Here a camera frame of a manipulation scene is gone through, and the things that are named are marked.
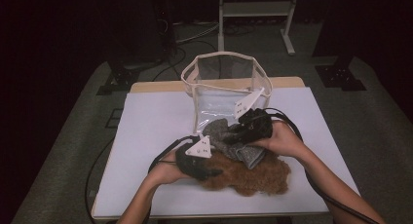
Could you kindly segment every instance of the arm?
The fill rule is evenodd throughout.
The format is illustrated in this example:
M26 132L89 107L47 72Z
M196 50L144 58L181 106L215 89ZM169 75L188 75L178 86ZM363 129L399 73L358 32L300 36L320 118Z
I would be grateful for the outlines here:
M174 162L175 151L168 153L163 160ZM117 223L142 223L152 203L156 190L163 184L170 184L188 177L175 165L158 163L143 179L136 194Z
M258 140L254 144L265 147L276 154L295 158L310 174L317 186L329 197L379 223L385 223L377 211L337 177L284 122L274 121L272 137ZM364 223L335 205L330 203L326 205L337 224Z

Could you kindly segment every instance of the brown fur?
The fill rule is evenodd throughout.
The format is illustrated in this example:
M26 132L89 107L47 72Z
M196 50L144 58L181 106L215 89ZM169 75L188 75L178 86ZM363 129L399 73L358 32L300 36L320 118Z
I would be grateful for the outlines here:
M267 152L255 168L248 169L243 162L234 161L219 151L213 151L212 157L205 160L205 167L222 169L223 172L200 181L203 187L220 190L232 186L243 196L252 196L257 191L269 195L283 194L288 189L286 179L291 172L288 164L271 152Z

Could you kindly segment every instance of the hand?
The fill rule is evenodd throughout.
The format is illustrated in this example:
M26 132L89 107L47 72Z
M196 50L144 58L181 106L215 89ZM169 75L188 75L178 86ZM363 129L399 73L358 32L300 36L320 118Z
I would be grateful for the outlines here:
M297 158L307 146L295 135L284 121L273 121L273 134L270 138L259 139L251 145L264 147L278 155Z
M176 150L170 151L161 161L175 162L175 151ZM176 165L158 162L146 176L145 180L150 180L156 185L161 185L170 184L180 178L186 177L189 176L181 172Z

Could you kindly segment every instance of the transparent plastic bag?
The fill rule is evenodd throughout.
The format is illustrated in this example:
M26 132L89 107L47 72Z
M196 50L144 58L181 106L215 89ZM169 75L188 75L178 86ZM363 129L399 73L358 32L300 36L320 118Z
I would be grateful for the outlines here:
M193 97L194 133L216 119L225 118L229 125L235 103L248 94L264 89L253 108L266 108L273 86L264 69L252 56L217 52L196 56L182 71L185 91Z

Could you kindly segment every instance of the person's left hand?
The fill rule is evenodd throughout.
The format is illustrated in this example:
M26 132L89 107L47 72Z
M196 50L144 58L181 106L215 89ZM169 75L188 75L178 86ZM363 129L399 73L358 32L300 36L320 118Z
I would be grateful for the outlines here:
M176 162L175 151L172 150L166 154L160 161ZM177 181L180 178L188 178L189 175L181 172L177 165L158 162L147 175L148 179L151 179L157 185L170 184Z

